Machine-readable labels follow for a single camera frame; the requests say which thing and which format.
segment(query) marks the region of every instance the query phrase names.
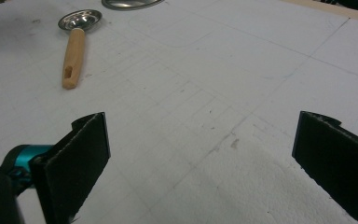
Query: silver dish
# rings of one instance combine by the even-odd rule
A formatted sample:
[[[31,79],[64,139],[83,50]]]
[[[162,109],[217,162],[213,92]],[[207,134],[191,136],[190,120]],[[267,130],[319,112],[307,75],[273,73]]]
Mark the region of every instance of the silver dish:
[[[63,30],[72,30],[75,28],[87,30],[99,21],[102,16],[103,14],[97,10],[80,10],[62,17],[58,22],[58,26]]]
[[[102,0],[103,6],[113,10],[135,10],[151,7],[164,0]]]

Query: wooden edge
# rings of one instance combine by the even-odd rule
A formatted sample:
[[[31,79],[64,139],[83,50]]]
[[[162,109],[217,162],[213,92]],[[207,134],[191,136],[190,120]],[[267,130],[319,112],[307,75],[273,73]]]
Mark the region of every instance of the wooden edge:
[[[351,19],[358,20],[358,10],[347,8],[347,7],[338,7],[338,6],[321,3],[321,2],[315,2],[311,0],[281,0],[281,1],[301,5],[304,7],[316,8],[340,16],[345,16]]]

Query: table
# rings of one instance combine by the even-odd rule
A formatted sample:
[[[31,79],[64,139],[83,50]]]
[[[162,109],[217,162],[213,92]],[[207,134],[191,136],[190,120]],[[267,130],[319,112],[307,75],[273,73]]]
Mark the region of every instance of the table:
[[[103,20],[67,91],[57,22],[84,8]],[[0,5],[0,163],[106,113],[112,158],[75,223],[356,223],[291,157],[301,110],[358,135],[358,20],[273,0]],[[43,223],[34,190],[18,200]]]

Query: black rubber pad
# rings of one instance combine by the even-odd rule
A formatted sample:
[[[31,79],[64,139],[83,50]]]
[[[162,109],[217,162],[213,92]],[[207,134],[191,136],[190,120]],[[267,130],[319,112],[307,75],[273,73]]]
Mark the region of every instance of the black rubber pad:
[[[72,221],[110,158],[104,113],[72,123],[73,130],[30,162],[48,224]]]
[[[358,136],[339,125],[336,119],[301,112],[293,157],[358,220]]]

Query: wooden handle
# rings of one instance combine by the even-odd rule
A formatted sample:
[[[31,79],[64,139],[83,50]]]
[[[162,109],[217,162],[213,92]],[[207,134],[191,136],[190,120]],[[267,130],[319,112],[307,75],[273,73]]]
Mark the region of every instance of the wooden handle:
[[[62,69],[62,86],[67,90],[77,86],[83,64],[84,39],[85,35],[82,29],[75,28],[69,35]]]

